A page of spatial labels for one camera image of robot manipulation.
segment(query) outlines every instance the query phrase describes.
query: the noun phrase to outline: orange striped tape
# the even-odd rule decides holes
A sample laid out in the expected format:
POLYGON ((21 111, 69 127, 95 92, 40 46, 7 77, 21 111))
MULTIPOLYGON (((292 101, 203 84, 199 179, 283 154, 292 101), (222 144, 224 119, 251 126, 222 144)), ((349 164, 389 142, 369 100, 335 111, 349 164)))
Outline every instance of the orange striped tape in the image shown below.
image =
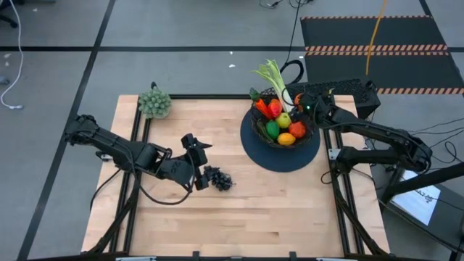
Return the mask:
POLYGON ((377 94, 464 94, 460 88, 378 88, 377 94))
MULTIPOLYGON (((301 17, 301 20, 306 19, 374 19, 377 16, 370 15, 370 16, 324 16, 324 17, 301 17)), ((383 16, 384 18, 431 18, 430 15, 387 15, 383 16)))
MULTIPOLYGON (((306 56, 367 56, 366 51, 308 51, 306 56)), ((447 51, 372 51, 371 56, 449 56, 447 51)))
MULTIPOLYGON (((404 44, 404 45, 372 45, 371 51, 445 51, 445 44, 404 44)), ((310 46, 306 51, 369 51, 369 45, 359 46, 310 46)))

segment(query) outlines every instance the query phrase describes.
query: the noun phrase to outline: black round plate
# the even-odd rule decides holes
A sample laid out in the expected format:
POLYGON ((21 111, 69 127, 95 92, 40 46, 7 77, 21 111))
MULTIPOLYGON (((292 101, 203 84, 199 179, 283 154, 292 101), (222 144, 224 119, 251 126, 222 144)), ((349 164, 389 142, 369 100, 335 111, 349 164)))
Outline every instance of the black round plate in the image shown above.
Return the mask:
POLYGON ((291 172, 299 170, 314 159, 319 150, 320 135, 316 129, 312 138, 295 149, 273 148, 261 141, 260 137, 252 130, 251 112, 245 114, 241 121, 240 138, 241 144, 248 157, 254 163, 276 172, 291 172))

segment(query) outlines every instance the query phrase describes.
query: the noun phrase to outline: yellow cable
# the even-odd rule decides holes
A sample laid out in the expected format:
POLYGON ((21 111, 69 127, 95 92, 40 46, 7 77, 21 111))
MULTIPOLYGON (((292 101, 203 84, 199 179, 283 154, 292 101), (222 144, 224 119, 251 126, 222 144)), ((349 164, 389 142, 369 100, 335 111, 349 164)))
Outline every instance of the yellow cable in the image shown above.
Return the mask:
POLYGON ((377 23, 376 23, 376 26, 374 27, 374 32, 372 33, 372 37, 370 38, 370 45, 369 45, 369 51, 368 51, 368 60, 365 63, 365 74, 366 75, 369 75, 370 52, 371 52, 371 49, 372 49, 372 45, 374 44, 374 39, 376 38, 378 24, 380 24, 380 19, 382 19, 383 15, 384 15, 385 7, 386 7, 386 0, 384 0, 384 4, 382 5, 382 9, 380 10, 380 14, 377 17, 377 23))

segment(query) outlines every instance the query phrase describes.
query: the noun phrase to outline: green apple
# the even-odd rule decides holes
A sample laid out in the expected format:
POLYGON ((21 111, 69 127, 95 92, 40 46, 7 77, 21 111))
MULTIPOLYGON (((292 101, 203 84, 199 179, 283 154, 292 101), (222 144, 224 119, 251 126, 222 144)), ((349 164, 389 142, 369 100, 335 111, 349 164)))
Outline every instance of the green apple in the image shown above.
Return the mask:
POLYGON ((278 126, 280 128, 288 128, 291 124, 291 119, 288 113, 282 112, 276 119, 278 126))

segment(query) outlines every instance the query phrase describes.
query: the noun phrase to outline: woven basket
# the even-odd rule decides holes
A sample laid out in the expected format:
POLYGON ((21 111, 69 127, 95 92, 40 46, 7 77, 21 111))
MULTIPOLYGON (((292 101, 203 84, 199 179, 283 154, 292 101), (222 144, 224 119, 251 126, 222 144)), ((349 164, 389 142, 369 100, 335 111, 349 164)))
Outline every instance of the woven basket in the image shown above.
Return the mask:
MULTIPOLYGON (((289 95, 292 99, 292 101, 295 99, 295 96, 299 94, 301 91, 295 88, 288 88, 287 91, 289 92, 289 95)), ((273 88, 268 88, 265 89, 264 91, 261 92, 260 94, 261 99, 266 103, 269 104, 271 99, 278 99, 276 92, 274 91, 273 88)), ((277 143, 277 141, 269 141, 264 134, 261 132, 261 130, 257 127, 257 121, 261 120, 264 124, 266 124, 269 120, 258 110, 256 109, 253 105, 252 108, 250 109, 251 112, 251 117, 250 120, 252 122, 252 129, 253 131, 260 137, 260 139, 268 144, 271 147, 274 148, 279 148, 279 149, 294 149, 297 146, 300 146, 302 144, 307 143, 311 137, 312 134, 314 133, 315 126, 310 122, 310 118, 304 116, 301 119, 301 122, 303 125, 306 127, 306 134, 302 138, 298 138, 292 145, 286 146, 286 145, 280 145, 277 143)), ((288 132, 287 129, 281 129, 281 133, 288 132)))

